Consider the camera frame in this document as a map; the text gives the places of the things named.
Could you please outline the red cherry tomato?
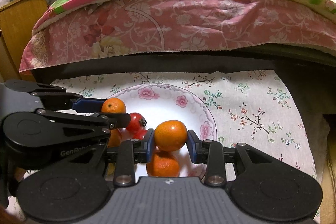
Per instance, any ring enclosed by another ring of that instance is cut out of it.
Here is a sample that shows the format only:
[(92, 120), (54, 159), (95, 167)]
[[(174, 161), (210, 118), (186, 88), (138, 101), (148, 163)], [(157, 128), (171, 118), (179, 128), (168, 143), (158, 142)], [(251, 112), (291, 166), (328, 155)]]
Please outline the red cherry tomato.
[(130, 113), (130, 122), (126, 127), (126, 130), (131, 134), (135, 134), (139, 130), (144, 129), (146, 124), (147, 121), (141, 114)]
[(134, 135), (133, 135), (133, 139), (139, 139), (139, 140), (143, 140), (145, 135), (147, 133), (147, 129), (142, 128), (140, 130), (138, 130)]

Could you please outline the tan longan fruit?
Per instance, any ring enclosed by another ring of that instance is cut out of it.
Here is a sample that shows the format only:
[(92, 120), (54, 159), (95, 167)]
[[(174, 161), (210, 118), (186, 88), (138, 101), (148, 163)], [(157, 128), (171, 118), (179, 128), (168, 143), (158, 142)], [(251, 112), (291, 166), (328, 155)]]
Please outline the tan longan fruit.
[(114, 171), (115, 171), (115, 164), (114, 163), (109, 163), (108, 164), (108, 169), (107, 169), (107, 175), (110, 176), (112, 174), (114, 174)]

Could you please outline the small orange mandarin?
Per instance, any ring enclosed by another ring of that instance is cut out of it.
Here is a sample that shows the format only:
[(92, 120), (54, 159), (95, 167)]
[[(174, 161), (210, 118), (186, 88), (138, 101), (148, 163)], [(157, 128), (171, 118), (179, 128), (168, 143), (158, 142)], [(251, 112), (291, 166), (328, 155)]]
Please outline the small orange mandarin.
[(101, 107), (102, 113), (125, 113), (126, 105), (119, 98), (109, 98), (105, 100)]

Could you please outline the large orange mandarin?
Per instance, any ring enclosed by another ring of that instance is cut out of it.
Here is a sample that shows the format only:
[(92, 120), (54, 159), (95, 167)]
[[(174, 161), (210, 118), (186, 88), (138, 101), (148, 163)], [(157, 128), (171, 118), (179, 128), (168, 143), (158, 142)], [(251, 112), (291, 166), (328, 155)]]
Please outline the large orange mandarin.
[(180, 165), (170, 152), (156, 149), (146, 165), (147, 174), (154, 177), (178, 177)]

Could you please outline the dark bed frame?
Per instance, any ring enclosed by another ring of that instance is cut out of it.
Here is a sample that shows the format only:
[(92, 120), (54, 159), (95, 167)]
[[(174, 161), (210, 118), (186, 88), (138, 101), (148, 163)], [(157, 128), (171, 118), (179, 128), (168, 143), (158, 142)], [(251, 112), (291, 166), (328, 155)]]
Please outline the dark bed frame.
[(136, 53), (33, 69), (37, 82), (130, 72), (232, 73), (273, 69), (302, 115), (335, 115), (335, 52), (264, 44), (230, 51)]

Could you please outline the wooden cabinet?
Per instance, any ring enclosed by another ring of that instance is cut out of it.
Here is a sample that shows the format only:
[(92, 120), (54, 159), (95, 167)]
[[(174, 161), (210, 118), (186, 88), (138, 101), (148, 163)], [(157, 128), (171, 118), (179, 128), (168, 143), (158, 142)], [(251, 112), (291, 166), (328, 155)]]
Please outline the wooden cabinet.
[(14, 0), (1, 7), (1, 80), (24, 79), (21, 75), (21, 57), (38, 19), (47, 11), (46, 0)]

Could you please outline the large red tomato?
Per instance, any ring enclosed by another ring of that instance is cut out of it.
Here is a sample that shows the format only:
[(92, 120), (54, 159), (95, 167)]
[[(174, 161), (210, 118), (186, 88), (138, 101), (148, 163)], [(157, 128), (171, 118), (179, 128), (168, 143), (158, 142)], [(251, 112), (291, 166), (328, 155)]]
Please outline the large red tomato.
[(108, 148), (119, 147), (122, 142), (122, 136), (118, 129), (110, 131), (110, 137), (107, 144)]

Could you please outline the white floral plate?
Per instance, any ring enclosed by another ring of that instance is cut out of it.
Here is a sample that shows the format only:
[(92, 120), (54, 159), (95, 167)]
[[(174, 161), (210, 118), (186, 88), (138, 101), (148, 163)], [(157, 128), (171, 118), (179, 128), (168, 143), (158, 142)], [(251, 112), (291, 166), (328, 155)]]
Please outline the white floral plate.
[(213, 115), (194, 93), (170, 84), (141, 84), (126, 88), (108, 97), (102, 107), (104, 113), (128, 112), (130, 125), (112, 130), (108, 147), (117, 147), (123, 140), (142, 139), (154, 129), (157, 149), (167, 156), (156, 165), (161, 170), (167, 163), (171, 174), (203, 177), (206, 167), (193, 164), (187, 150), (187, 131), (193, 130), (201, 140), (217, 138)]

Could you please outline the floral tablecloth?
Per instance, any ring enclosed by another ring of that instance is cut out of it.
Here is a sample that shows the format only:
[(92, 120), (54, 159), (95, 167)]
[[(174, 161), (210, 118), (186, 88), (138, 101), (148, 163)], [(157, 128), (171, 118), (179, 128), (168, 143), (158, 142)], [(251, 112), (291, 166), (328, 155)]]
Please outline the floral tablecloth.
[(37, 223), (313, 223), (322, 201), (273, 71), (10, 80), (1, 104)]

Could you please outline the pink floral bed sheet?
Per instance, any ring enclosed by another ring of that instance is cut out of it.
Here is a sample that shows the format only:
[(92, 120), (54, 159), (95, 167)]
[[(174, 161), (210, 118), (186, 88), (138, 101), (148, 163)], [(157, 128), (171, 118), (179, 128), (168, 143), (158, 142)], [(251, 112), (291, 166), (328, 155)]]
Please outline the pink floral bed sheet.
[(335, 24), (287, 0), (113, 0), (39, 19), (20, 71), (145, 52), (268, 43), (335, 54)]

